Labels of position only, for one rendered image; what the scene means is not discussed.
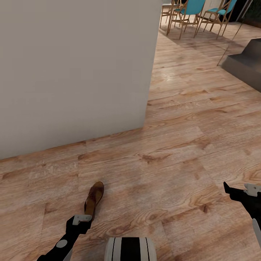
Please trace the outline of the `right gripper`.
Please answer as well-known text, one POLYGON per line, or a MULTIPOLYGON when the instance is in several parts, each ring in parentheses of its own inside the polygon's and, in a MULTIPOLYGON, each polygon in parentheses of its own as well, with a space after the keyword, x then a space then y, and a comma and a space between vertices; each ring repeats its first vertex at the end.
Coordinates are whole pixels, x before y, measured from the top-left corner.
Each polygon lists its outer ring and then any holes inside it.
POLYGON ((247 206, 251 203, 259 203, 261 204, 261 193, 257 193, 257 197, 250 196, 247 193, 244 192, 244 190, 231 188, 227 185, 226 182, 224 184, 225 193, 230 194, 230 198, 232 200, 240 201, 245 209, 247 209, 247 206))

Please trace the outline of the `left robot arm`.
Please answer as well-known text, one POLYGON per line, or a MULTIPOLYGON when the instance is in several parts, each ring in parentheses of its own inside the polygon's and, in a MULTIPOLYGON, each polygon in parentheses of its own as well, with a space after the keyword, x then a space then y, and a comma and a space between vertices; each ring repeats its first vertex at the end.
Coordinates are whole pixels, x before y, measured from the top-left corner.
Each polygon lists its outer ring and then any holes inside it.
POLYGON ((90 215, 76 214, 66 223, 66 234, 56 243, 46 255, 41 255, 37 261, 70 261, 73 245, 80 234, 86 234, 91 228, 90 215))

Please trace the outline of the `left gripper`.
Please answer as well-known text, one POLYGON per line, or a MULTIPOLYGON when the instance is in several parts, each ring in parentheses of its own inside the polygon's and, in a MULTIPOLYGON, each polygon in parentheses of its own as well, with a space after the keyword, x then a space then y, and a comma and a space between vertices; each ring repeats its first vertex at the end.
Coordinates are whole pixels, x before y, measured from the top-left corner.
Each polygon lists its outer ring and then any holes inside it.
POLYGON ((80 221, 78 225, 73 225, 73 220, 74 220, 74 216, 67 221, 66 233, 69 231, 73 231, 76 233, 77 238, 80 234, 86 234, 87 229, 91 228, 91 221, 80 221))

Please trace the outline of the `sandal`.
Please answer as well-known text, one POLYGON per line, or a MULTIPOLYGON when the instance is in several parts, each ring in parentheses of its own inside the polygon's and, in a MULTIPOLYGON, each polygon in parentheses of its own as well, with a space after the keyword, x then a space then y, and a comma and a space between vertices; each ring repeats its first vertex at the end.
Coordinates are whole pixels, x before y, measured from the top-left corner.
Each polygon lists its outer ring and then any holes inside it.
POLYGON ((95 209, 101 201, 104 193, 104 186, 102 182, 96 182, 89 191, 89 195, 84 204, 84 215, 90 215, 92 222, 95 217, 95 209))

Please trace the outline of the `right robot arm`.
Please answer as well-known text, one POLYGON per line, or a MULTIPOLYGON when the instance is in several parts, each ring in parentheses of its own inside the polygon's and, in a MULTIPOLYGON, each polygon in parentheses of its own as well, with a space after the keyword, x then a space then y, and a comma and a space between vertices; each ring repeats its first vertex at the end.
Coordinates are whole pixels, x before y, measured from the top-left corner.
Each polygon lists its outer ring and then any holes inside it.
POLYGON ((261 186, 246 183, 246 190, 231 188, 224 184, 225 193, 230 194, 232 200, 240 201, 250 214, 254 233, 261 248, 261 186))

